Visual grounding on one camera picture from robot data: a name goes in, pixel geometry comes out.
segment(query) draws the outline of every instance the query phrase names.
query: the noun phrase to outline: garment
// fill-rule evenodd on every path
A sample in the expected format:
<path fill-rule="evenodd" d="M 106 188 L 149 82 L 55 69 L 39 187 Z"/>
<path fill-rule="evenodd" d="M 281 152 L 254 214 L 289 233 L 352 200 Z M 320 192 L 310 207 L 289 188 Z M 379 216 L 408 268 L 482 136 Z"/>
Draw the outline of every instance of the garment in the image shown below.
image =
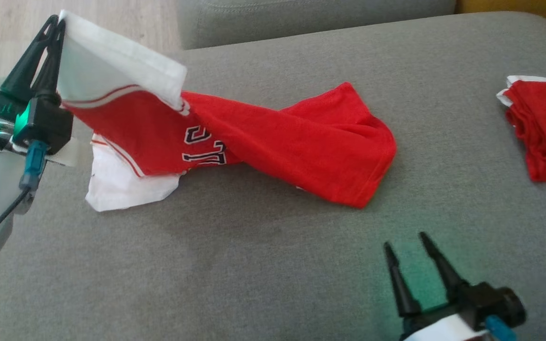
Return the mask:
<path fill-rule="evenodd" d="M 243 161 L 329 201 L 364 207 L 396 151 L 390 130 L 349 83 L 279 111 L 188 91 L 184 113 L 140 89 L 109 96 L 92 108 L 65 106 L 138 177 Z"/>
<path fill-rule="evenodd" d="M 512 76 L 499 98 L 510 105 L 507 120 L 526 146 L 526 164 L 533 181 L 546 181 L 546 78 Z"/>
<path fill-rule="evenodd" d="M 181 174 L 137 177 L 104 139 L 91 141 L 94 159 L 85 200 L 98 212 L 160 201 L 178 188 Z"/>
<path fill-rule="evenodd" d="M 364 207 L 390 167 L 393 136 L 349 83 L 282 110 L 182 92 L 183 65 L 72 13 L 60 18 L 58 90 L 97 135 L 87 199 L 99 209 L 161 199 L 191 168 L 236 162 Z M 162 191 L 149 193 L 157 181 Z"/>

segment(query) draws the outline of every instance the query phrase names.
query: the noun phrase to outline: sofa backrest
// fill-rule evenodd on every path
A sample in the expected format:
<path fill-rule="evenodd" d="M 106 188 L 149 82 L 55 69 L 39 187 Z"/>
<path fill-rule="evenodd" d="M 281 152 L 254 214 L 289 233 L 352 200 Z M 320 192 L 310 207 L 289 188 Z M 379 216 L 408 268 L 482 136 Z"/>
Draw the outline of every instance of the sofa backrest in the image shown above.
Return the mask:
<path fill-rule="evenodd" d="M 177 0 L 185 49 L 449 15 L 455 0 Z"/>

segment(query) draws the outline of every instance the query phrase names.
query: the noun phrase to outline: white stripe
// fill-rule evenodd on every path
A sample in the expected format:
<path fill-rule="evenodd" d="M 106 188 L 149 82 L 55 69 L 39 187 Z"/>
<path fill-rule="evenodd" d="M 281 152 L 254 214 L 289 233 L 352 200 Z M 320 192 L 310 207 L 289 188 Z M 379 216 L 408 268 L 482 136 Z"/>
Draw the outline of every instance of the white stripe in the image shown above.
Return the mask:
<path fill-rule="evenodd" d="M 118 151 L 121 155 L 123 155 L 124 157 L 127 158 L 127 161 L 129 161 L 130 164 L 131 164 L 132 166 L 134 166 L 134 169 L 136 169 L 136 172 L 138 172 L 138 176 L 139 176 L 139 177 L 145 176 L 145 173 L 143 173 L 143 170 L 140 169 L 140 167 L 138 166 L 138 164 L 136 163 L 136 161 L 134 161 L 134 159 L 133 159 L 132 157 L 130 157 L 130 154 L 128 154 L 126 151 L 124 151 L 122 147 L 119 147 L 119 145 L 117 145 L 117 144 L 115 144 L 115 143 L 113 143 L 113 142 L 107 140 L 106 138 L 104 138 L 104 141 L 105 141 L 106 143 L 112 145 L 112 146 L 114 147 L 113 150 L 114 150 L 115 152 Z"/>
<path fill-rule="evenodd" d="M 99 134 L 93 134 L 91 136 L 91 139 L 93 141 L 98 141 L 98 142 L 102 142 L 102 143 L 106 143 L 106 141 L 104 140 L 104 137 L 100 136 Z"/>
<path fill-rule="evenodd" d="M 141 86 L 128 86 L 121 90 L 117 90 L 111 93 L 110 95 L 104 97 L 103 99 L 99 99 L 98 101 L 94 101 L 94 102 L 66 101 L 66 103 L 69 104 L 69 106 L 72 106 L 73 108 L 97 108 L 99 106 L 103 106 L 104 104 L 110 103 L 121 96 L 127 95 L 128 93 L 132 93 L 135 91 L 146 91 L 146 90 Z"/>
<path fill-rule="evenodd" d="M 505 92 L 507 92 L 509 89 L 502 90 L 501 92 L 496 94 L 496 98 L 499 99 L 499 101 L 502 104 L 505 104 L 505 106 L 511 107 L 513 106 L 513 101 L 509 99 L 509 97 L 505 96 Z"/>
<path fill-rule="evenodd" d="M 164 99 L 163 97 L 157 95 L 156 93 L 153 93 L 153 95 L 156 95 L 156 97 L 162 102 L 164 103 L 165 105 L 169 106 L 170 108 L 173 108 L 176 112 L 178 112 L 178 114 L 182 115 L 182 116 L 188 116 L 189 115 L 189 103 L 187 101 L 185 101 L 184 99 L 182 99 L 182 97 L 180 97 L 180 106 L 178 106 L 178 101 L 176 103 L 171 103 L 170 101 L 167 101 L 166 99 Z"/>
<path fill-rule="evenodd" d="M 546 77 L 539 77 L 539 76 L 509 76 L 509 77 L 507 77 L 507 86 L 511 87 L 517 81 L 546 82 Z"/>

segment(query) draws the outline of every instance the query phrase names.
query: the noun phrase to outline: gray sofa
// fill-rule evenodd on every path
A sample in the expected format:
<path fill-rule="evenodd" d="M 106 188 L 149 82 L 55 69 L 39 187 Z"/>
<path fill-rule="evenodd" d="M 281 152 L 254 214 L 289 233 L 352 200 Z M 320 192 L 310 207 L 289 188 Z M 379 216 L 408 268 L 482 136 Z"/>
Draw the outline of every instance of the gray sofa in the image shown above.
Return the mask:
<path fill-rule="evenodd" d="M 235 165 L 98 214 L 90 171 L 50 166 L 0 253 L 0 340 L 394 341 L 383 242 L 423 306 L 444 300 L 419 231 L 467 279 L 515 289 L 519 339 L 546 340 L 546 183 L 529 180 L 494 96 L 508 75 L 546 76 L 546 20 L 450 15 L 173 57 L 186 90 L 271 108 L 351 82 L 397 140 L 375 197 L 338 206 Z"/>
<path fill-rule="evenodd" d="M 182 47 L 201 48 L 449 15 L 455 0 L 179 0 Z"/>

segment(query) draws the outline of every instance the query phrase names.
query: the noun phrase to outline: blue connector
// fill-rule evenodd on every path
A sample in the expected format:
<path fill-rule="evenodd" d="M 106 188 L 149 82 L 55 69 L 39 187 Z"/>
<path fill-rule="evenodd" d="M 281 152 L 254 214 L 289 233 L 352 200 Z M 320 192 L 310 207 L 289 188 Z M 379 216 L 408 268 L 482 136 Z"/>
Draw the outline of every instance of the blue connector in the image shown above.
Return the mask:
<path fill-rule="evenodd" d="M 518 339 L 515 332 L 496 315 L 490 315 L 486 318 L 486 329 L 499 341 L 517 341 Z"/>
<path fill-rule="evenodd" d="M 41 141 L 33 141 L 28 147 L 27 160 L 24 166 L 24 174 L 20 179 L 20 189 L 28 189 L 29 192 L 37 190 L 41 173 L 46 166 L 46 154 L 48 145 Z"/>

